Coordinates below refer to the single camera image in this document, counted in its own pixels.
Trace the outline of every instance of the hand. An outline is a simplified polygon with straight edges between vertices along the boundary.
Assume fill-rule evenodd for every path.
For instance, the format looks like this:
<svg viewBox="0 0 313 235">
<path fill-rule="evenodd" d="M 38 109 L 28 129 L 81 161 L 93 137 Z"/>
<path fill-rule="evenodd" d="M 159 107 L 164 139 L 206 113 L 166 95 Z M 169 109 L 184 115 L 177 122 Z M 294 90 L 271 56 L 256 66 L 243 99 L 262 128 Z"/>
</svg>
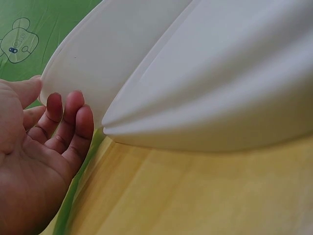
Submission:
<svg viewBox="0 0 313 235">
<path fill-rule="evenodd" d="M 68 95 L 64 115 L 59 94 L 46 107 L 23 110 L 40 90 L 38 76 L 0 80 L 0 234 L 40 233 L 90 147 L 93 117 L 82 93 Z"/>
</svg>

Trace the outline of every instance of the white plastic object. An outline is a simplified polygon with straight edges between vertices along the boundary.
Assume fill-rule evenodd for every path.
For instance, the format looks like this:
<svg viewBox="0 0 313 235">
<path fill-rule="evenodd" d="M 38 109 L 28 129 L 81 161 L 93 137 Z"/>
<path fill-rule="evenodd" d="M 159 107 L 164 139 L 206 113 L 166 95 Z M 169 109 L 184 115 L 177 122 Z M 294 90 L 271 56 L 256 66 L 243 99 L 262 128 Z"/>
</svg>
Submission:
<svg viewBox="0 0 313 235">
<path fill-rule="evenodd" d="M 126 144 L 227 151 L 295 138 L 313 131 L 312 12 L 306 0 L 103 1 L 52 56 L 41 100 L 82 90 Z"/>
</svg>

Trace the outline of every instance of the cartoon character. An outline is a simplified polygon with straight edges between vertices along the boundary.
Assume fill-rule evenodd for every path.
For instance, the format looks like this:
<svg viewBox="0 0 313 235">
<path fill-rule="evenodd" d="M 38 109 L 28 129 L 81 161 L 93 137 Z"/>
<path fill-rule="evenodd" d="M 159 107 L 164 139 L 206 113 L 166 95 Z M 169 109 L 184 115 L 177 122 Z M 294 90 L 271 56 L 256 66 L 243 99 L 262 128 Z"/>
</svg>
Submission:
<svg viewBox="0 0 313 235">
<path fill-rule="evenodd" d="M 13 64 L 26 59 L 38 45 L 39 38 L 36 34 L 27 31 L 30 21 L 19 18 L 14 21 L 12 30 L 0 40 L 0 56 L 5 54 Z"/>
</svg>

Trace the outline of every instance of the green surface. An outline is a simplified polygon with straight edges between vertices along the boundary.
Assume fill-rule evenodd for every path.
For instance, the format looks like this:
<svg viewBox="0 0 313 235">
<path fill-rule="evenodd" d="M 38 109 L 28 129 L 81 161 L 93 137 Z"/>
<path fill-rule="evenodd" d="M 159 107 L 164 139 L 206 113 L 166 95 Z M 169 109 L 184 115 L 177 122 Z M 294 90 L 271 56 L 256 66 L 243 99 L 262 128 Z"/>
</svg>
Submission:
<svg viewBox="0 0 313 235">
<path fill-rule="evenodd" d="M 101 0 L 0 0 L 0 78 L 22 81 L 42 74 L 68 33 Z M 30 107 L 39 105 L 34 102 Z M 60 209 L 54 234 L 65 234 L 79 180 L 101 141 L 97 131 L 88 156 Z"/>
</svg>

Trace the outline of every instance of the wood grain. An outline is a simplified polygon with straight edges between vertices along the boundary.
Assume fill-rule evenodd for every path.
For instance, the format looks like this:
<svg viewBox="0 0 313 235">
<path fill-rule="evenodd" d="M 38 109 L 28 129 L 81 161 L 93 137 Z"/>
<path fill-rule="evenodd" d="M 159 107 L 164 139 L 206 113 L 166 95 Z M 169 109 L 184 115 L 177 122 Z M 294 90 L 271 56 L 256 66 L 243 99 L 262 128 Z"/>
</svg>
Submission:
<svg viewBox="0 0 313 235">
<path fill-rule="evenodd" d="M 313 234 L 313 136 L 223 154 L 105 138 L 79 185 L 67 234 Z"/>
</svg>

